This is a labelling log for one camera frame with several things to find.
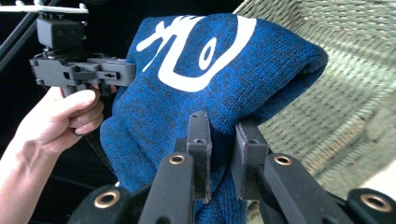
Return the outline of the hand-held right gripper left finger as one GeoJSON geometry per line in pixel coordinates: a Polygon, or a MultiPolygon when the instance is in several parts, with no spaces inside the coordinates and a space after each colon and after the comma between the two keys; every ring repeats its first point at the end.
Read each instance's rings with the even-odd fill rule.
{"type": "Polygon", "coordinates": [[[194,199],[209,203],[212,141],[209,119],[205,111],[197,111],[189,116],[187,136],[177,139],[175,152],[188,153],[193,157],[194,199]]]}

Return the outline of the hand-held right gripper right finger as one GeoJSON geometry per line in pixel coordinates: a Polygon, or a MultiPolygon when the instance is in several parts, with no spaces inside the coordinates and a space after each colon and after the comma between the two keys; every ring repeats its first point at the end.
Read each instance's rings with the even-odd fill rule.
{"type": "Polygon", "coordinates": [[[264,164],[268,149],[268,143],[253,121],[243,120],[235,125],[232,174],[238,200],[260,199],[258,170],[264,164]]]}

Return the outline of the blue knit garment white print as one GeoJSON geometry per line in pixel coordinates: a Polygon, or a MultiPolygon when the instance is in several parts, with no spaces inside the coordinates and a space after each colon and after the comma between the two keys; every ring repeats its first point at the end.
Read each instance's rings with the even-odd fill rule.
{"type": "Polygon", "coordinates": [[[235,14],[170,16],[142,21],[127,60],[132,84],[118,91],[100,128],[120,185],[136,191],[156,175],[205,111],[211,124],[212,199],[195,205],[196,224],[245,224],[230,168],[234,126],[261,124],[308,89],[324,71],[324,49],[269,21],[235,14]]]}

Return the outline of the green woven basket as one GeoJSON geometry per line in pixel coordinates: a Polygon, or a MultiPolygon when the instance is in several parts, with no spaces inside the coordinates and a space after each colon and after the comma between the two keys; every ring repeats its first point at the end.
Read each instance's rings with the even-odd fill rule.
{"type": "Polygon", "coordinates": [[[261,126],[270,148],[340,197],[363,187],[396,200],[396,0],[244,0],[236,12],[329,55],[318,81],[261,126]]]}

